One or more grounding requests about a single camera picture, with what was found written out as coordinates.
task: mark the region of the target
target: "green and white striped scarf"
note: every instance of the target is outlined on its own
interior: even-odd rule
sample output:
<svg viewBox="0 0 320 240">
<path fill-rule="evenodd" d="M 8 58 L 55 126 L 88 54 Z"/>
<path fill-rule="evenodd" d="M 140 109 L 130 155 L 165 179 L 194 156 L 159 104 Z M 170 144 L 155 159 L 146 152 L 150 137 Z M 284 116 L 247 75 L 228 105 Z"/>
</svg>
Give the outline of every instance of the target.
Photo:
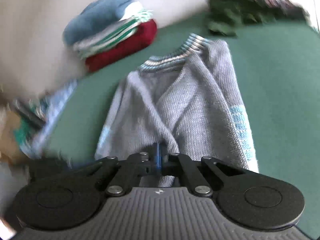
<svg viewBox="0 0 320 240">
<path fill-rule="evenodd" d="M 77 42 L 73 45 L 73 49 L 78 51 L 81 59 L 109 50 L 135 34 L 138 26 L 143 22 L 149 21 L 151 16 L 150 11 L 141 11 L 128 20 L 115 23 L 116 26 L 119 26 L 115 30 L 114 26 L 108 26 L 102 32 L 84 41 Z"/>
</svg>

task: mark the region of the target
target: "beige floor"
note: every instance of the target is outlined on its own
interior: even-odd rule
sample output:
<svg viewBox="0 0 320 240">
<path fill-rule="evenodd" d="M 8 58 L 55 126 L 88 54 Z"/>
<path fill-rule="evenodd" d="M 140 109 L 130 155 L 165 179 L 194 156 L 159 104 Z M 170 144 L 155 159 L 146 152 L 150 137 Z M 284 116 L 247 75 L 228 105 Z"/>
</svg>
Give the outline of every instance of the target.
<svg viewBox="0 0 320 240">
<path fill-rule="evenodd" d="M 85 74 L 83 62 L 62 43 L 61 34 L 75 15 L 94 0 L 0 0 L 0 87 L 12 96 L 37 96 L 71 77 Z M 159 27 L 206 6 L 206 0 L 139 0 L 153 10 Z M 317 26 L 315 2 L 300 3 Z"/>
</svg>

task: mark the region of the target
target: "folded red garment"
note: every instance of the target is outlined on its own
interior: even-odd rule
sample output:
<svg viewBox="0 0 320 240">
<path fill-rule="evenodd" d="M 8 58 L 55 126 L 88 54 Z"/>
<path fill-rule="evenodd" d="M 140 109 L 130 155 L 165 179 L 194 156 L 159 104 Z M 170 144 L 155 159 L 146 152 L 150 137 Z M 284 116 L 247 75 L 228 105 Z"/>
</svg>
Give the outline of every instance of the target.
<svg viewBox="0 0 320 240">
<path fill-rule="evenodd" d="M 141 23 L 138 26 L 137 32 L 131 37 L 120 42 L 110 50 L 87 58 L 85 64 L 89 68 L 89 72 L 97 71 L 106 65 L 148 47 L 153 42 L 156 32 L 157 25 L 153 19 Z"/>
</svg>

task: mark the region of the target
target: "ribbed knit trim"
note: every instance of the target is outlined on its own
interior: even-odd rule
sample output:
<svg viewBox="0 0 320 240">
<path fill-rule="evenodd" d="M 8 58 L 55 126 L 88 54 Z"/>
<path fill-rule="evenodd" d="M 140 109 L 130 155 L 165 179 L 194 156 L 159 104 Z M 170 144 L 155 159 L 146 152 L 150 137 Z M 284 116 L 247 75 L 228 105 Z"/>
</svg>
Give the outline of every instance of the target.
<svg viewBox="0 0 320 240">
<path fill-rule="evenodd" d="M 183 63 L 186 57 L 193 51 L 203 50 L 209 40 L 191 33 L 183 45 L 175 52 L 163 57 L 151 56 L 145 63 L 143 63 L 138 70 L 140 71 L 157 71 L 168 68 L 172 65 Z"/>
</svg>

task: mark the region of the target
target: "green table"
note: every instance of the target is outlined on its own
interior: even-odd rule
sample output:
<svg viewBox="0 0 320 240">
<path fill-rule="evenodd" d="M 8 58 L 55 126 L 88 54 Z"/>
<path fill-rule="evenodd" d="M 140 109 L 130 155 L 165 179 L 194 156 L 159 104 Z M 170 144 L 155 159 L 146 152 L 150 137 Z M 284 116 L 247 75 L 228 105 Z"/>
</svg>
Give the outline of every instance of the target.
<svg viewBox="0 0 320 240">
<path fill-rule="evenodd" d="M 119 79 L 149 56 L 166 55 L 190 33 L 215 39 L 204 28 L 204 14 L 160 29 L 154 43 L 84 78 L 68 102 L 48 153 L 72 161 L 93 158 Z M 298 226 L 320 235 L 320 38 L 304 23 L 250 26 L 230 47 L 247 109 L 260 172 L 297 186 L 306 208 Z"/>
</svg>

